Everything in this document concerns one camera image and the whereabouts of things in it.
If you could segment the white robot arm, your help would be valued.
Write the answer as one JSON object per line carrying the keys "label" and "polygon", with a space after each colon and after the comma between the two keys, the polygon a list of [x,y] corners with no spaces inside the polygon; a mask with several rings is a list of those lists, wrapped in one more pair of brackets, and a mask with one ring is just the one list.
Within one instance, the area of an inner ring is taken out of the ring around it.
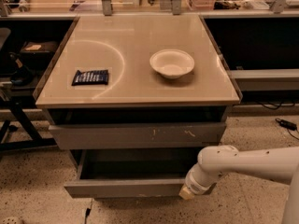
{"label": "white robot arm", "polygon": [[189,200],[205,194],[230,173],[289,185],[281,224],[299,224],[299,147],[250,151],[233,146],[205,147],[187,173],[179,196]]}

